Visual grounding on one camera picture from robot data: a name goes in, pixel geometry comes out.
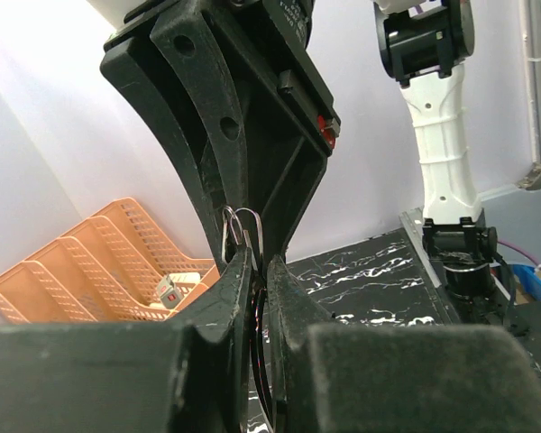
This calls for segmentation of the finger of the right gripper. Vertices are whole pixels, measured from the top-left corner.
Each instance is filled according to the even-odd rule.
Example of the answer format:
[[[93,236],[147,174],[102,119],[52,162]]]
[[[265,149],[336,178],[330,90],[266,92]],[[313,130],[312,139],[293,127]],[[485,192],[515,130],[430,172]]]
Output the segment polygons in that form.
[[[215,264],[221,266],[225,194],[211,142],[188,93],[148,39],[130,37],[107,49],[100,70],[169,157],[204,228]]]

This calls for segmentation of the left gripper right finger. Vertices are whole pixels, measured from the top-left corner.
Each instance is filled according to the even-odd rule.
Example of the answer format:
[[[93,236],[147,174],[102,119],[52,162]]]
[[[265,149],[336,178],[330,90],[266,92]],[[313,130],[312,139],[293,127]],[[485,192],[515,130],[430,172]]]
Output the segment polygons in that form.
[[[267,270],[277,432],[541,432],[541,381],[495,326],[345,325]]]

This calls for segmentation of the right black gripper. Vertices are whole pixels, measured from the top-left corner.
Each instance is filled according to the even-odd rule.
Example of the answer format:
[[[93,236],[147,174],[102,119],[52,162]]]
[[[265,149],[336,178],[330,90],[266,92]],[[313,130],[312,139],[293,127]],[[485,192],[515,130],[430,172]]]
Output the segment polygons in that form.
[[[307,53],[313,1],[144,1],[104,43],[143,29],[188,93],[226,203],[262,221],[263,259],[284,256],[340,134]]]

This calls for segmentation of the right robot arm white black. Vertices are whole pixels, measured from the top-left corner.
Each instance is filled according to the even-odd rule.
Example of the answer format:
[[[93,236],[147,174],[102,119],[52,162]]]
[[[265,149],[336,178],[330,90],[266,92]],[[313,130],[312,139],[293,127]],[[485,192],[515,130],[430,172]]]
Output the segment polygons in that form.
[[[488,296],[485,225],[463,127],[467,1],[373,5],[381,61],[416,134],[423,247],[459,299]],[[219,269],[252,236],[265,272],[288,249],[326,172],[341,121],[307,54],[311,1],[145,1],[105,43],[103,76],[151,129],[197,211]]]

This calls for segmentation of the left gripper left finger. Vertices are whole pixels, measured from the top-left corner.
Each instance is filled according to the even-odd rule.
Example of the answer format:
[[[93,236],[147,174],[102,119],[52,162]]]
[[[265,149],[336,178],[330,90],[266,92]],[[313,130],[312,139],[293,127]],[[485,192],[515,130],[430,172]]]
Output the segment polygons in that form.
[[[161,322],[0,327],[0,432],[242,432],[252,254]]]

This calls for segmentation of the silver metal keyring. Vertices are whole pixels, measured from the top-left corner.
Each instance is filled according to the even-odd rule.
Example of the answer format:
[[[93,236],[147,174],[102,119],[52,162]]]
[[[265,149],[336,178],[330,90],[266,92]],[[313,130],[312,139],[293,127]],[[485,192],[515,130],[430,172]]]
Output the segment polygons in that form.
[[[263,349],[263,312],[267,299],[267,289],[266,277],[263,274],[264,246],[262,221],[259,214],[252,209],[247,207],[239,207],[234,211],[236,215],[241,212],[246,212],[252,216],[256,228],[256,247],[252,246],[252,239],[249,232],[245,229],[243,230],[243,239],[252,249],[252,266],[255,273],[258,275],[258,278],[254,284],[254,293],[252,298],[252,322],[250,335],[252,374],[267,429],[269,432],[274,432],[275,428],[273,426],[271,387],[269,385]]]

